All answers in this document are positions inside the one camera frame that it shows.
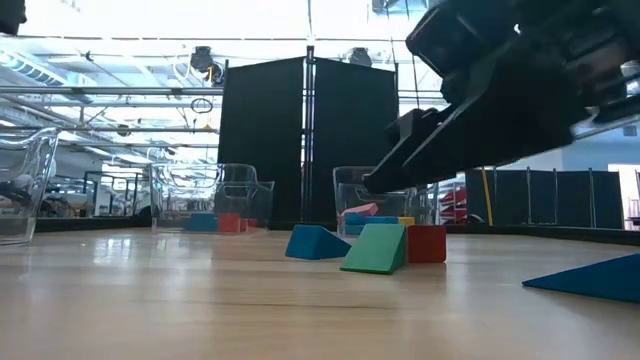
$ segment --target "yellow block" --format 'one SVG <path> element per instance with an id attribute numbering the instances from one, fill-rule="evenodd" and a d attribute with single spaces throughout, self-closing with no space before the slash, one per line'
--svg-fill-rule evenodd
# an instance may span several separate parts
<path id="1" fill-rule="evenodd" d="M 407 225 L 407 226 L 415 225 L 416 219 L 412 217 L 398 217 L 398 224 Z"/>

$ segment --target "pink block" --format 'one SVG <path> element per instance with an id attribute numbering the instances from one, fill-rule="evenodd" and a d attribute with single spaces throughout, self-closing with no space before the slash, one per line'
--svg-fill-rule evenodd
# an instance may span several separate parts
<path id="1" fill-rule="evenodd" d="M 377 212 L 378 212 L 378 205 L 376 205 L 375 203 L 371 203 L 371 204 L 362 205 L 362 206 L 354 207 L 354 208 L 351 208 L 351 209 L 347 209 L 347 210 L 342 212 L 342 216 L 344 216 L 344 214 L 346 214 L 346 213 L 358 213 L 358 214 L 364 215 L 364 216 L 373 216 Z"/>

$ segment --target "blue block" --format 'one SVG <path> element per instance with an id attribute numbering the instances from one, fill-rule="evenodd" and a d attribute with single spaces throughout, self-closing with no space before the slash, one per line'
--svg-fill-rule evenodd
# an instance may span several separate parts
<path id="1" fill-rule="evenodd" d="M 347 236 L 360 236 L 362 229 L 364 229 L 364 225 L 345 225 L 344 234 Z"/>
<path id="2" fill-rule="evenodd" d="M 344 214 L 345 225 L 365 225 L 367 223 L 367 217 L 358 213 L 346 213 Z"/>
<path id="3" fill-rule="evenodd" d="M 306 260 L 331 259 L 346 256 L 349 249 L 351 245 L 322 226 L 296 225 L 285 255 Z"/>
<path id="4" fill-rule="evenodd" d="M 366 216 L 365 221 L 367 224 L 397 224 L 397 216 Z"/>
<path id="5" fill-rule="evenodd" d="M 524 286 L 640 304 L 640 254 L 525 281 Z"/>
<path id="6" fill-rule="evenodd" d="M 186 220 L 184 229 L 194 232 L 216 232 L 218 219 L 211 213 L 191 214 L 191 217 Z"/>

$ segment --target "black partition panel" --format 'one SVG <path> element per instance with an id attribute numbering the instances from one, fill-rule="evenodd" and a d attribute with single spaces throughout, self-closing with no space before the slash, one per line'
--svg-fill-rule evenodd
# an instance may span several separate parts
<path id="1" fill-rule="evenodd" d="M 531 222 L 556 224 L 556 178 L 551 171 L 531 171 Z"/>
<path id="2" fill-rule="evenodd" d="M 558 225 L 591 227 L 588 171 L 558 172 Z"/>
<path id="3" fill-rule="evenodd" d="M 275 181 L 272 228 L 300 221 L 302 58 L 230 68 L 226 74 L 218 162 L 255 166 Z"/>
<path id="4" fill-rule="evenodd" d="M 316 59 L 309 222 L 335 224 L 333 168 L 375 166 L 391 149 L 398 114 L 395 73 Z"/>
<path id="5" fill-rule="evenodd" d="M 465 173 L 467 189 L 467 214 L 479 216 L 485 223 L 489 223 L 487 215 L 487 201 L 484 193 L 484 181 L 482 171 L 471 170 Z M 493 170 L 487 170 L 487 186 L 489 188 L 489 200 L 491 201 L 491 212 L 495 217 L 495 183 Z"/>
<path id="6" fill-rule="evenodd" d="M 624 229 L 620 175 L 615 172 L 593 172 L 595 223 L 600 229 Z"/>
<path id="7" fill-rule="evenodd" d="M 499 170 L 496 172 L 496 194 L 493 204 L 495 225 L 522 225 L 529 219 L 529 193 L 527 172 Z"/>

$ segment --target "table surface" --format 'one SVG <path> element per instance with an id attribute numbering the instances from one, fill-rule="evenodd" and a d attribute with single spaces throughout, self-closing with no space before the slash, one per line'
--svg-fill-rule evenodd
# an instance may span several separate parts
<path id="1" fill-rule="evenodd" d="M 446 264 L 384 276 L 285 258 L 287 239 L 111 230 L 0 247 L 0 359 L 640 356 L 640 306 L 520 285 L 634 247 L 450 235 Z"/>

